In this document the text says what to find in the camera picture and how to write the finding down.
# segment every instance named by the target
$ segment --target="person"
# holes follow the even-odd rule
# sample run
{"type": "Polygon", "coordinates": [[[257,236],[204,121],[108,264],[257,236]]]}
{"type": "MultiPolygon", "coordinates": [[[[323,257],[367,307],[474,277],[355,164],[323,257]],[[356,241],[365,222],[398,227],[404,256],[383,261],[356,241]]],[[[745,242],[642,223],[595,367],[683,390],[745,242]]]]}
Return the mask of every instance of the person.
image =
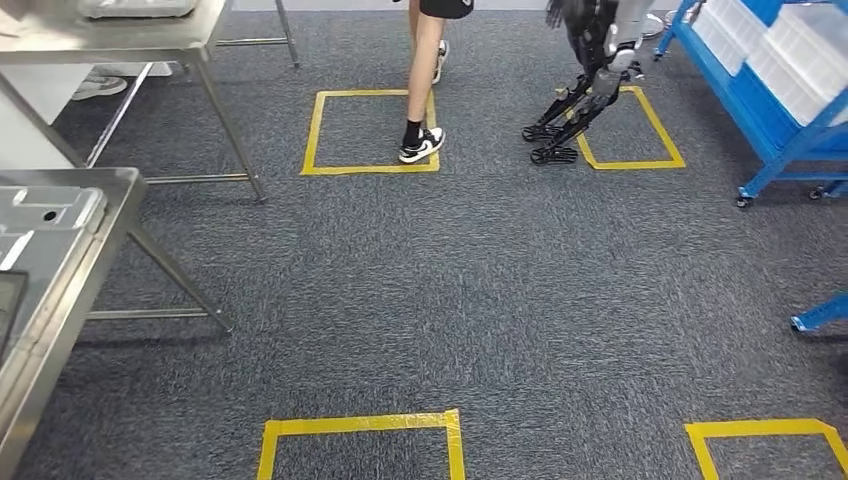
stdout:
{"type": "Polygon", "coordinates": [[[126,88],[126,80],[101,73],[99,68],[95,66],[74,92],[71,99],[80,101],[91,97],[115,95],[123,92],[126,88]]]}
{"type": "Polygon", "coordinates": [[[450,53],[450,45],[442,40],[445,22],[464,18],[473,10],[474,0],[409,0],[413,59],[409,69],[406,133],[398,157],[403,163],[415,163],[428,157],[445,143],[444,130],[432,125],[426,128],[421,123],[430,89],[441,80],[442,68],[450,53]]]}

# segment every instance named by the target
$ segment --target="blue metal rack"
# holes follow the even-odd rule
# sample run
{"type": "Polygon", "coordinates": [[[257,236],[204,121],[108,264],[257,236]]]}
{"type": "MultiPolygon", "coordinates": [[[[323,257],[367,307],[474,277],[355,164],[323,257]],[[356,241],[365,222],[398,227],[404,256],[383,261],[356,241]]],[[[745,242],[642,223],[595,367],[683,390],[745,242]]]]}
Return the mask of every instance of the blue metal rack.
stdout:
{"type": "Polygon", "coordinates": [[[798,331],[809,332],[840,318],[848,318],[848,293],[837,293],[827,302],[792,317],[792,326],[798,331]]]}
{"type": "MultiPolygon", "coordinates": [[[[848,161],[848,124],[830,126],[848,105],[848,89],[844,89],[809,125],[801,127],[747,65],[736,77],[730,76],[692,26],[683,21],[696,1],[682,2],[655,50],[654,59],[659,60],[676,37],[762,160],[763,168],[759,173],[739,187],[737,206],[747,207],[775,180],[829,182],[810,193],[813,199],[845,193],[848,172],[784,172],[784,169],[798,160],[848,161]]],[[[744,0],[744,3],[764,23],[770,24],[780,6],[792,0],[744,0]]],[[[835,3],[848,11],[848,0],[835,3]]]]}

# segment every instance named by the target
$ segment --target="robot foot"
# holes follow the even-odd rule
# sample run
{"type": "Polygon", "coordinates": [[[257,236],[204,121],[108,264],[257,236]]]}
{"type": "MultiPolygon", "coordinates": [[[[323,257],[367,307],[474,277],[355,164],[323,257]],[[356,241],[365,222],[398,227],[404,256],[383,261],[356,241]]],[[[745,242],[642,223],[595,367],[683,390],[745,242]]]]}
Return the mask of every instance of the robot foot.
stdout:
{"type": "Polygon", "coordinates": [[[562,131],[562,127],[553,125],[531,125],[521,131],[521,137],[525,142],[541,142],[549,141],[556,137],[562,131]]]}
{"type": "Polygon", "coordinates": [[[577,161],[577,150],[571,147],[543,147],[533,150],[530,160],[536,165],[551,163],[574,163],[577,161]]]}

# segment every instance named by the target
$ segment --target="white shoe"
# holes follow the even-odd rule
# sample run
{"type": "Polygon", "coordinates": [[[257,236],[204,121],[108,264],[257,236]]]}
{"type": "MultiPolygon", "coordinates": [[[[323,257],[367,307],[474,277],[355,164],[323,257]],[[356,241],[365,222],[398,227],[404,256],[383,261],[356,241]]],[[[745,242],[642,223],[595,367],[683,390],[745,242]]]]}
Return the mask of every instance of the white shoe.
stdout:
{"type": "Polygon", "coordinates": [[[127,88],[127,81],[119,77],[102,77],[100,75],[89,75],[85,77],[72,100],[85,100],[97,96],[108,96],[121,93],[127,88]]]}
{"type": "Polygon", "coordinates": [[[433,74],[433,85],[442,79],[442,67],[450,54],[450,44],[447,40],[439,40],[439,58],[436,60],[436,72],[433,74]]]}
{"type": "Polygon", "coordinates": [[[436,153],[445,144],[445,132],[441,128],[422,128],[418,132],[418,145],[414,147],[401,147],[400,159],[403,163],[415,163],[424,157],[436,153]]]}

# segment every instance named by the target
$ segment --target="black sock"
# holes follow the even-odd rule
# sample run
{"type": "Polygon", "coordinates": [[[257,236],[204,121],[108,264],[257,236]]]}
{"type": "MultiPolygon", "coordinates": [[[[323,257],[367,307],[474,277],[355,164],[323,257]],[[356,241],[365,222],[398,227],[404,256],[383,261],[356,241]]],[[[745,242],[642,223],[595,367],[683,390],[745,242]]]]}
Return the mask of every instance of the black sock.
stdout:
{"type": "Polygon", "coordinates": [[[404,147],[416,147],[420,143],[418,136],[421,133],[421,122],[406,121],[406,134],[403,136],[404,147]]]}

